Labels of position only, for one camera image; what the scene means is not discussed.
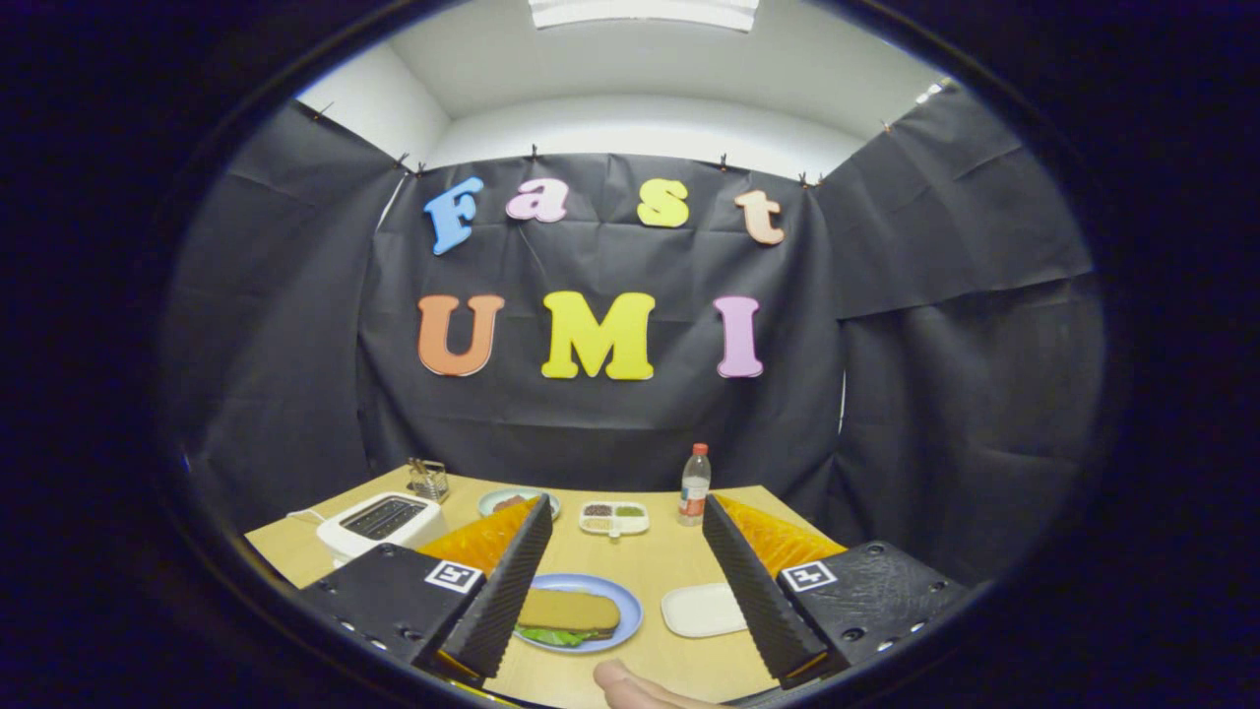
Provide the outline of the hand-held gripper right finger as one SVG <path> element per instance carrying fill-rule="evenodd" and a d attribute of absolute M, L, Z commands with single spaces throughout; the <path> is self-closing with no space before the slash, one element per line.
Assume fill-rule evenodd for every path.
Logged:
<path fill-rule="evenodd" d="M 887 542 L 842 548 L 730 495 L 708 495 L 702 529 L 782 689 L 886 654 L 971 591 Z"/>

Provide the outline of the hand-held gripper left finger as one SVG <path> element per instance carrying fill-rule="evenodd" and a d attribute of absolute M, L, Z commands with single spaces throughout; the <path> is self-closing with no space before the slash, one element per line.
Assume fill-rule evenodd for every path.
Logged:
<path fill-rule="evenodd" d="M 369 650 L 481 686 L 501 665 L 552 531 L 541 495 L 437 539 L 428 553 L 374 545 L 299 597 Z"/>

